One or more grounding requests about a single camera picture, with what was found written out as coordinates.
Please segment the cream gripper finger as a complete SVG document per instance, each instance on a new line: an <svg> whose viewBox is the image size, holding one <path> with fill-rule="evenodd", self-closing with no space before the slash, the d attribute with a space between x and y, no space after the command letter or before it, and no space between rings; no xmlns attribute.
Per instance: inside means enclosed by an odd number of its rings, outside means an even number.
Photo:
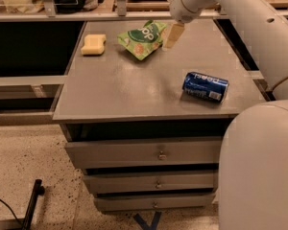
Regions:
<svg viewBox="0 0 288 230"><path fill-rule="evenodd" d="M170 24L165 30L162 47L164 49L172 48L175 45L175 43L179 40L183 32L184 32L183 23L177 22Z"/></svg>

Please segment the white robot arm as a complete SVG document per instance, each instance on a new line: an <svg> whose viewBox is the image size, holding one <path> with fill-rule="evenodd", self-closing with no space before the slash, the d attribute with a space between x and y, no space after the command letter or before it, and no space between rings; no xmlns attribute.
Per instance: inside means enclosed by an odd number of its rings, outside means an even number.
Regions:
<svg viewBox="0 0 288 230"><path fill-rule="evenodd" d="M229 125L219 162L219 230L288 230L288 20L265 0L170 0L189 23L218 3L257 64L250 75L269 102Z"/></svg>

